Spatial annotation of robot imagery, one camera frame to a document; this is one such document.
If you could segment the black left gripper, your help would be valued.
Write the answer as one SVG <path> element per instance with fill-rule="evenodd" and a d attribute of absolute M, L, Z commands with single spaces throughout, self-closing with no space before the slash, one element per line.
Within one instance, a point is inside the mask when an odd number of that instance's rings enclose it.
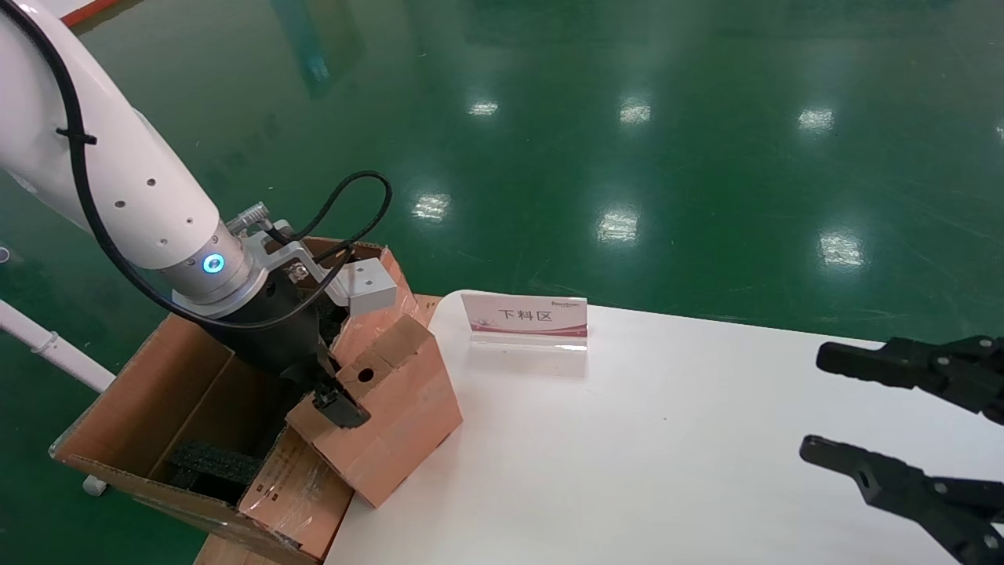
<path fill-rule="evenodd" d="M 279 317 L 300 303 L 301 292 L 301 287 L 290 279 L 266 279 L 247 304 L 222 321 L 251 324 Z M 326 349 L 322 315 L 315 304 L 265 330 L 222 329 L 206 324 L 200 327 L 241 361 L 313 390 L 313 406 L 331 423 L 354 429 L 372 417 L 338 380 L 340 365 Z"/>

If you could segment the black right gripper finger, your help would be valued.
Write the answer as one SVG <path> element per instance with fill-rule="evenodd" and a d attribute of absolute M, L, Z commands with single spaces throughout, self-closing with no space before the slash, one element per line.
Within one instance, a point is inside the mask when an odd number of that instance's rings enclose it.
<path fill-rule="evenodd" d="M 799 457 L 852 479 L 864 503 L 917 523 L 957 563 L 1001 564 L 1003 485 L 928 476 L 894 457 L 821 436 L 806 436 Z"/>
<path fill-rule="evenodd" d="M 826 342 L 817 368 L 890 388 L 917 388 L 1003 425 L 1003 350 L 1000 337 L 972 336 L 944 344 L 893 337 L 871 350 Z"/>

